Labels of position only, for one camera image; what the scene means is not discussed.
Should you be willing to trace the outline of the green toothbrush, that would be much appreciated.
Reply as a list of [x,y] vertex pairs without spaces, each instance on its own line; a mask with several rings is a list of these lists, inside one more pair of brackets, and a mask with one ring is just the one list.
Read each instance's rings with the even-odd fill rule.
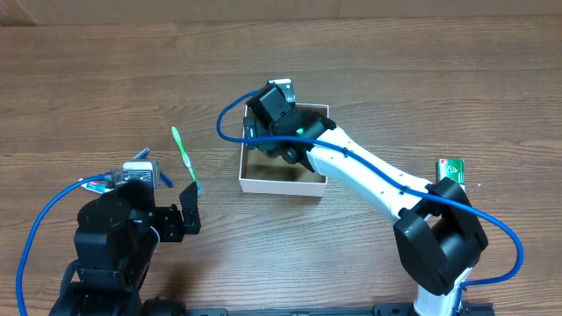
[[181,134],[179,133],[179,131],[177,130],[177,128],[175,126],[171,127],[171,133],[172,133],[172,137],[173,137],[175,143],[178,146],[178,149],[179,149],[179,152],[181,154],[184,166],[187,168],[188,172],[190,173],[192,181],[197,184],[198,196],[202,197],[204,195],[204,189],[203,189],[203,186],[202,186],[201,182],[198,180],[198,178],[195,174],[195,171],[194,171],[194,168],[192,167],[189,155],[187,155],[187,152],[184,148],[184,144],[183,144]]

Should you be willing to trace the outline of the pink cardboard box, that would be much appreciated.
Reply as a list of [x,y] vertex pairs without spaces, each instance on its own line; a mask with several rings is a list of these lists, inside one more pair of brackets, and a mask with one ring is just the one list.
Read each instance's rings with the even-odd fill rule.
[[244,193],[322,198],[328,179],[301,164],[289,164],[282,157],[241,145],[238,180]]

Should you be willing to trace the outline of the green soap box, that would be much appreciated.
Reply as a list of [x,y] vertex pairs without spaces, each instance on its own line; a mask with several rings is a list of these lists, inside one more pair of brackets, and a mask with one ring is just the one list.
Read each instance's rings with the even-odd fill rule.
[[462,159],[440,158],[436,162],[436,180],[449,178],[465,190],[465,161]]

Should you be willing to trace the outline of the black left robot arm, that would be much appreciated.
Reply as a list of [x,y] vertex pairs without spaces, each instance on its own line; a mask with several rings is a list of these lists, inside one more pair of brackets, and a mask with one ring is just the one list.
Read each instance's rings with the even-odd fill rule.
[[132,181],[83,206],[74,237],[77,258],[65,271],[51,314],[185,315],[183,302],[140,296],[157,248],[201,229],[198,186],[191,183],[179,200],[157,206],[153,189]]

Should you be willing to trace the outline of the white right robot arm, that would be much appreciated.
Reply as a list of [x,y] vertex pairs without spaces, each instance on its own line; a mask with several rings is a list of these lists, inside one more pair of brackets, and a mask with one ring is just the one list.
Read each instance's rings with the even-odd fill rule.
[[460,184],[395,168],[317,111],[258,103],[248,104],[247,114],[249,148],[340,182],[389,221],[400,263],[418,285],[413,314],[461,313],[461,287],[488,239]]

